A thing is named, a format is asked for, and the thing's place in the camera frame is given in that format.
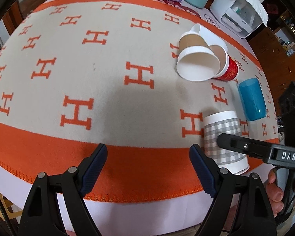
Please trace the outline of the person's right hand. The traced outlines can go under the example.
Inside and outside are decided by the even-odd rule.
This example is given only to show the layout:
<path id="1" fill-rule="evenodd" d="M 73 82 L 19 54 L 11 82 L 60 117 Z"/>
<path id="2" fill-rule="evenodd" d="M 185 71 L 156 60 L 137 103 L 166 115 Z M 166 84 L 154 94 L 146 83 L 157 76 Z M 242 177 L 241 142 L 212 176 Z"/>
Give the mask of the person's right hand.
<path id="1" fill-rule="evenodd" d="M 282 202 L 284 192 L 275 184 L 276 171 L 277 170 L 275 168 L 270 170 L 268 174 L 268 181 L 265 186 L 274 217 L 276 217 L 284 208 L 284 203 Z"/>

